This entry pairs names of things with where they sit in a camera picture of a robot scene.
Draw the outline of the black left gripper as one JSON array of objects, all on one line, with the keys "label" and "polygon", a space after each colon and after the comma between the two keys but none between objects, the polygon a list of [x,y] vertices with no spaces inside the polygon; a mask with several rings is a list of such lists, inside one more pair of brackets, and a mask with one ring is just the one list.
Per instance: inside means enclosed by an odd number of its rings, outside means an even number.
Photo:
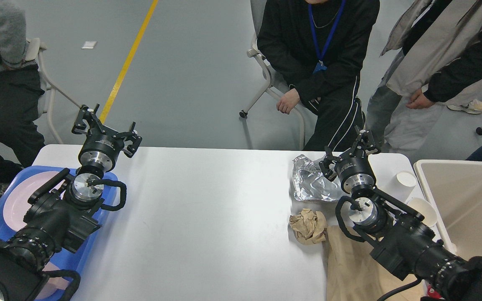
[{"label": "black left gripper", "polygon": [[99,166],[107,173],[115,167],[119,153],[123,152],[132,158],[138,150],[142,136],[135,130],[136,122],[132,122],[128,131],[116,132],[112,136],[106,135],[106,127],[96,116],[100,105],[91,109],[82,105],[72,126],[72,134],[85,135],[86,140],[78,155],[82,166]]}]

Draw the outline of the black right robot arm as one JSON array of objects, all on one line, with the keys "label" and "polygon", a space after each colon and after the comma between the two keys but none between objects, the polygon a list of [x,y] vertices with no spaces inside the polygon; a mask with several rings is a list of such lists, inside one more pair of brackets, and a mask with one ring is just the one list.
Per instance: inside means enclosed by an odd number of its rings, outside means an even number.
[{"label": "black right robot arm", "polygon": [[335,207],[337,223],[345,236],[372,246],[370,256],[400,280],[413,274],[414,282],[385,293],[381,301],[428,282],[447,301],[482,301],[482,257],[464,260],[434,241],[434,231],[424,216],[380,190],[369,163],[369,155],[381,148],[371,131],[357,129],[352,146],[334,156],[325,147],[319,162],[329,181],[340,179],[342,196]]}]

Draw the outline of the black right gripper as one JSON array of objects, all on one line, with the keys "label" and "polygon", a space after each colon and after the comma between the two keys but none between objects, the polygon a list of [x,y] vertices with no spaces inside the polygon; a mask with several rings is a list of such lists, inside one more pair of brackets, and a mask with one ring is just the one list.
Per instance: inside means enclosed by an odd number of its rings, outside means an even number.
[{"label": "black right gripper", "polygon": [[369,163],[369,155],[382,152],[370,130],[358,126],[354,129],[358,135],[350,152],[334,156],[330,147],[325,147],[326,154],[319,162],[323,176],[331,182],[338,177],[341,189],[347,194],[357,194],[360,190],[375,187],[377,180]]}]

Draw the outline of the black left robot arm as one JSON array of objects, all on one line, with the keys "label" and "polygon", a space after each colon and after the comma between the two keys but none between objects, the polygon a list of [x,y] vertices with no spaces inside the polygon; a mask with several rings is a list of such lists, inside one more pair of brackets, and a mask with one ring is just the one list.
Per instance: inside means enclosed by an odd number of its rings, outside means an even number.
[{"label": "black left robot arm", "polygon": [[77,252],[100,229],[94,218],[98,210],[115,212],[126,205],[126,185],[105,179],[105,174],[113,170],[120,152],[134,156],[142,137],[135,122],[125,132],[103,125],[97,110],[82,105],[72,127],[72,133],[86,135],[78,156],[80,168],[74,175],[62,169],[34,191],[23,218],[25,227],[9,240],[0,239],[0,301],[34,301],[51,278],[71,278],[60,299],[72,299],[80,274],[70,269],[48,271],[46,265],[62,249]]}]

